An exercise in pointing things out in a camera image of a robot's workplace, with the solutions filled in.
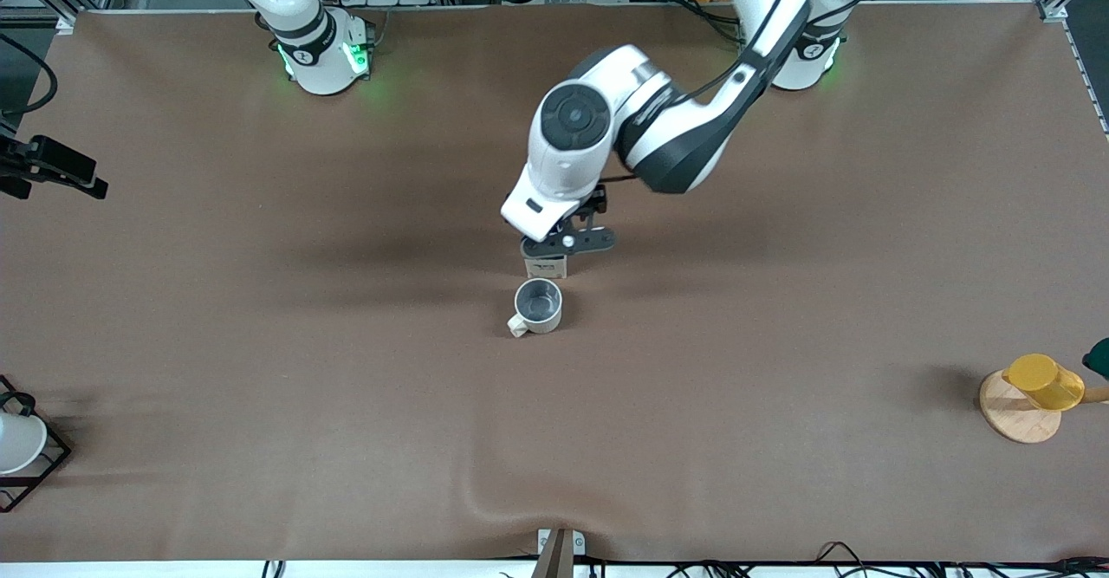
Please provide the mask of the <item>yellow cup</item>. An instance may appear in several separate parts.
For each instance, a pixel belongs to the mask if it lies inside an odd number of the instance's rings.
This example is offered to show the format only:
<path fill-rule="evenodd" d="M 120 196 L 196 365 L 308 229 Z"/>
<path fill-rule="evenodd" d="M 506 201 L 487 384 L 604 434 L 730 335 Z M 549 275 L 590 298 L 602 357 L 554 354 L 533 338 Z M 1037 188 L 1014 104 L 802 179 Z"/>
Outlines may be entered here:
<path fill-rule="evenodd" d="M 1081 377 L 1046 354 L 1022 354 L 1003 369 L 1003 381 L 1046 412 L 1075 408 L 1086 395 Z"/>

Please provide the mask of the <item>grey ceramic mug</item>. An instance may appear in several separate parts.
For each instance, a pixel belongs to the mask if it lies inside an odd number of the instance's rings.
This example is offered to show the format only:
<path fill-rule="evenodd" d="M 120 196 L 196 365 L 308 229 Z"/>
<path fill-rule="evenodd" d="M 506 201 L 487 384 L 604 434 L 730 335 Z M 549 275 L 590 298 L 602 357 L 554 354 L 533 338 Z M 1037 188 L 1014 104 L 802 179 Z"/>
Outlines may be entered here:
<path fill-rule="evenodd" d="M 516 290 L 513 316 L 507 322 L 515 338 L 525 334 L 549 334 L 560 326 L 563 310 L 561 290 L 550 278 L 528 278 Z"/>

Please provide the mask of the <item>brown table mat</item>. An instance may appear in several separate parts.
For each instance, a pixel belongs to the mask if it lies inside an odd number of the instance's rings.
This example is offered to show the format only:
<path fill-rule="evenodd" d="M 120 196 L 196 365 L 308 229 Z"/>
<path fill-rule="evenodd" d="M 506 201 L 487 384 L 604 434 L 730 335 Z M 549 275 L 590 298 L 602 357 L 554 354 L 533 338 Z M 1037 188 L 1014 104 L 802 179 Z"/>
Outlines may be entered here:
<path fill-rule="evenodd" d="M 700 84 L 731 57 L 704 23 L 397 12 L 321 99 L 250 14 L 80 17 L 21 134 L 106 199 L 0 197 L 0 373 L 73 456 L 0 562 L 482 558 L 558 526 L 637 561 L 1109 555 L 1109 406 L 1021 446 L 975 404 L 1109 337 L 1109 140 L 1062 26 L 887 3 L 847 36 L 696 190 L 613 185 L 617 246 L 516 339 L 535 107 L 622 42 Z"/>

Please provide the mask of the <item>white cup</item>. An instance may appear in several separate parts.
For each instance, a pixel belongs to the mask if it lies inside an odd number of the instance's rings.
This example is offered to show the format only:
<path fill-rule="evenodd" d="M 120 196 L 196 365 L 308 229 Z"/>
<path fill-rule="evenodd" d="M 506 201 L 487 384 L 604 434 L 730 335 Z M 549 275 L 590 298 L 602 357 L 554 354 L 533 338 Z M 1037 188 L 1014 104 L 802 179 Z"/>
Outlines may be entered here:
<path fill-rule="evenodd" d="M 45 448 L 49 430 L 33 415 L 0 412 L 0 476 L 16 474 L 35 462 Z"/>

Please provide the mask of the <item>round wooden mug stand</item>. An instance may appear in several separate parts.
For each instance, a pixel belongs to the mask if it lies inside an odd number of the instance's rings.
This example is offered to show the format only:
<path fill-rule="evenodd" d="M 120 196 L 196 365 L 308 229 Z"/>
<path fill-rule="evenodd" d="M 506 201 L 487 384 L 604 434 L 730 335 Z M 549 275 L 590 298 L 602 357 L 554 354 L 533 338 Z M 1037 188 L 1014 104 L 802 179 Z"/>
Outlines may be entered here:
<path fill-rule="evenodd" d="M 1006 439 L 1037 444 L 1054 438 L 1065 412 L 1042 410 L 1008 381 L 1003 371 L 988 375 L 977 397 L 978 410 L 990 427 Z"/>

